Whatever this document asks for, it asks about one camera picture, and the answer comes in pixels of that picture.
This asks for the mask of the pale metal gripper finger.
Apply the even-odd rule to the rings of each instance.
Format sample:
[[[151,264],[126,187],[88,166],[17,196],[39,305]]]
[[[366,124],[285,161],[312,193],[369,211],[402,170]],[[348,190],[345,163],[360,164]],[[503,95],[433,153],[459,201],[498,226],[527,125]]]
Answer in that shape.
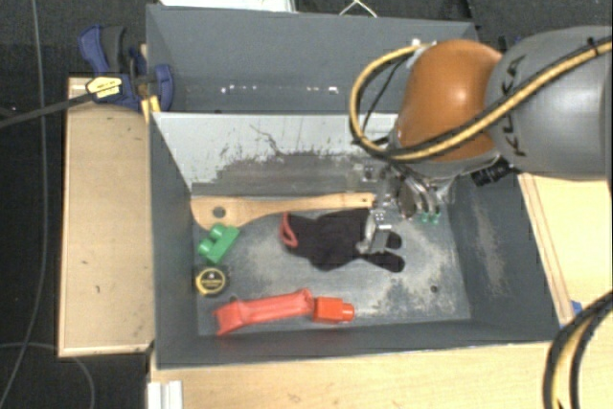
[[[387,250],[395,250],[395,243],[390,240],[393,225],[387,221],[377,222],[373,233],[373,252],[383,253]]]
[[[383,251],[383,213],[370,212],[365,222],[364,238],[356,244],[359,253]]]

